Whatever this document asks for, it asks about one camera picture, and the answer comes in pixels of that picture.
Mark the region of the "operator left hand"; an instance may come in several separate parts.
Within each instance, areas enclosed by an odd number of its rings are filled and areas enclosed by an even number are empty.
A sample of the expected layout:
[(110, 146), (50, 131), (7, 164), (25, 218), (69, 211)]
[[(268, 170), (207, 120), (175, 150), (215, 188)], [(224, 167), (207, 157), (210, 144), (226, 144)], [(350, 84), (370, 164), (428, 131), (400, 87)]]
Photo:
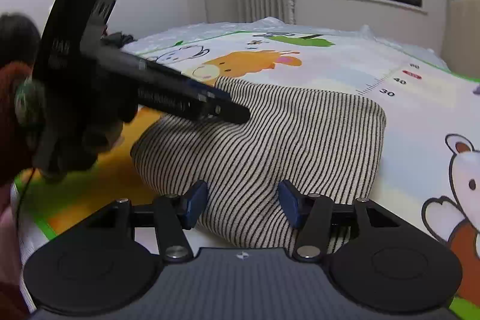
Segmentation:
[(37, 168), (59, 179), (86, 171), (111, 150), (124, 122), (80, 113), (80, 105), (49, 113), (44, 88), (31, 78), (40, 33), (29, 17), (1, 14), (1, 184)]

